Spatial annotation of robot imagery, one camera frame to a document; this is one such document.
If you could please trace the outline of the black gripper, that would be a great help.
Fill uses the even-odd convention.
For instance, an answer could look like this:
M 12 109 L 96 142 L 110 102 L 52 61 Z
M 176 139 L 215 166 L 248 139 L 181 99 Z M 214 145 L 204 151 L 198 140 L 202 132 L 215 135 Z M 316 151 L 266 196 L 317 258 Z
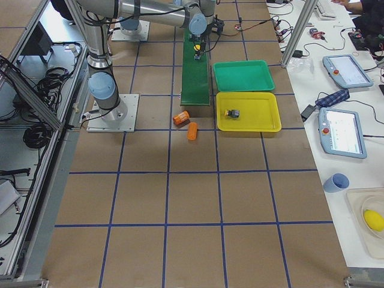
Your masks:
M 193 34 L 192 32 L 189 32 L 188 34 L 188 40 L 193 45 L 200 45 L 200 53 L 205 53 L 206 49 L 206 42 L 207 42 L 207 35 L 205 33 L 203 34 Z

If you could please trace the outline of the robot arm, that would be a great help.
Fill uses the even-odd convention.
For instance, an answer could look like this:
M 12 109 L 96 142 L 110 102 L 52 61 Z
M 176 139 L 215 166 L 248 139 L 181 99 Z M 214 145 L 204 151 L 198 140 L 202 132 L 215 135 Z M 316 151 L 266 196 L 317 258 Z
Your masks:
M 138 19 L 123 18 L 119 19 L 120 30 L 124 35 L 134 36 L 142 31 L 142 24 Z
M 214 26 L 215 1 L 52 1 L 65 20 L 79 29 L 86 44 L 88 91 L 93 108 L 80 126 L 90 133 L 133 131 L 139 96 L 123 94 L 113 71 L 124 48 L 148 41 L 152 25 L 176 28 L 206 42 Z

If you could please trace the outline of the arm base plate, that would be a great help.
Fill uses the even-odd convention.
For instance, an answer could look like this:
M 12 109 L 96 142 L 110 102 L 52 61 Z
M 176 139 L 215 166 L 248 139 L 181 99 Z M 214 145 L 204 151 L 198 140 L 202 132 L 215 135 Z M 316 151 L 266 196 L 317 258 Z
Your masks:
M 147 41 L 150 23 L 144 20 L 128 19 L 115 24 L 112 32 L 114 42 Z
M 89 133 L 132 133 L 136 126 L 139 94 L 120 94 L 120 104 L 105 116 L 101 116 L 98 104 L 94 100 L 93 109 L 97 112 L 87 122 Z

